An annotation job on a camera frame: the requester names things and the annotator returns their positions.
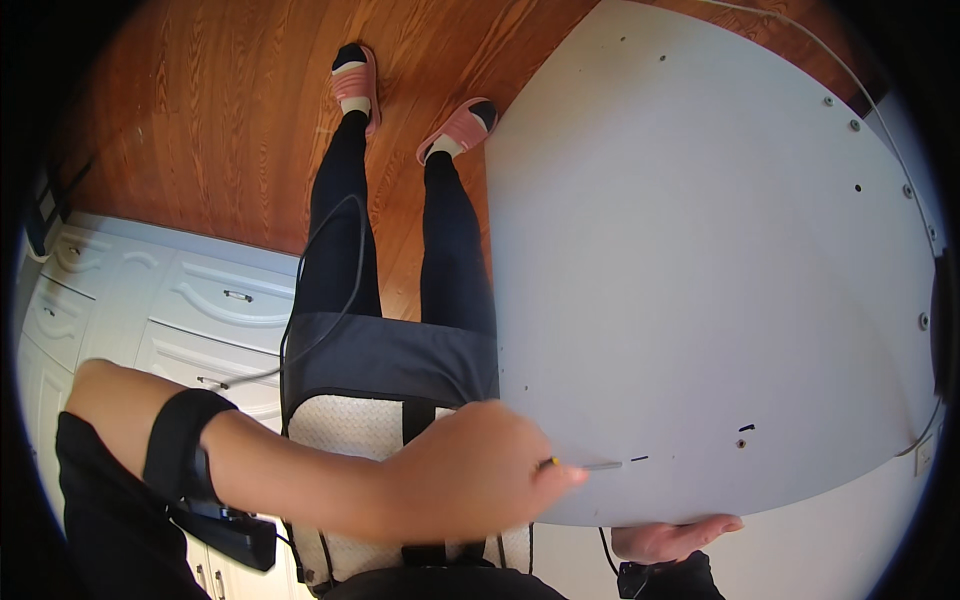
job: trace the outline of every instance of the dark gray skirt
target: dark gray skirt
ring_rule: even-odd
[[[286,358],[300,354],[336,318],[291,317]],[[456,408],[499,397],[496,340],[456,327],[345,315],[319,346],[289,363],[281,385],[284,430],[313,396],[423,400]]]

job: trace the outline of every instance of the woman's foot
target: woman's foot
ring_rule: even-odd
[[[330,80],[333,95],[344,114],[362,110],[370,117],[367,135],[380,126],[380,105],[376,101],[376,61],[370,48],[350,43],[337,52]]]
[[[423,140],[417,148],[417,161],[426,164],[435,152],[456,156],[473,148],[493,131],[498,119],[496,107],[486,98],[467,100],[450,115],[440,128]]]

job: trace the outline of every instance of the pink slipper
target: pink slipper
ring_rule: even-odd
[[[484,125],[480,124],[477,120],[478,117],[484,122]],[[460,144],[465,152],[487,139],[487,136],[496,127],[497,121],[499,121],[499,115],[496,113],[496,108],[493,107],[493,102],[487,98],[467,100],[453,111],[450,118],[440,125],[439,129],[423,140],[423,143],[417,148],[417,162],[426,164],[427,151],[437,141],[437,138],[444,133]]]
[[[371,135],[380,127],[380,104],[376,101],[376,60],[373,58],[373,52],[370,48],[357,43],[347,44],[340,49],[334,65],[352,60],[359,61],[358,50],[363,52],[367,59],[366,63],[343,73],[331,75],[330,80],[333,83],[333,95],[337,102],[360,96],[370,98],[370,123],[367,124],[367,135]]]

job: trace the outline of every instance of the white board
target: white board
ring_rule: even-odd
[[[747,39],[604,0],[506,112],[486,147],[502,398],[562,460],[624,462],[540,520],[763,511],[923,430],[924,226],[826,96]]]

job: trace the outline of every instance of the person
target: person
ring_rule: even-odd
[[[489,100],[461,105],[418,149],[426,189],[422,322],[382,318],[364,173],[366,137],[381,122],[375,73],[371,50],[355,43],[333,63],[344,116],[311,196],[312,242],[283,373],[284,435],[209,390],[99,359],[77,369],[59,417],[57,456],[68,551],[94,597],[207,597],[170,520],[200,479],[232,510],[294,523],[295,547],[315,530],[402,546],[404,559],[407,550],[422,559],[430,553],[418,551],[445,540],[485,540],[528,523],[586,481],[581,468],[550,465],[539,428],[491,399],[492,291],[477,218],[452,162],[495,126]],[[352,455],[335,451],[336,442],[317,442],[322,436],[311,434],[329,430],[344,402],[361,414],[392,415],[382,421],[398,430],[380,436],[392,441]],[[457,410],[437,419],[444,408]],[[740,527],[735,516],[714,516],[680,527],[615,528],[612,548],[650,565],[637,597],[720,598],[699,549]],[[329,600],[562,598],[531,574],[475,558],[405,561],[344,582],[328,572],[312,589]]]

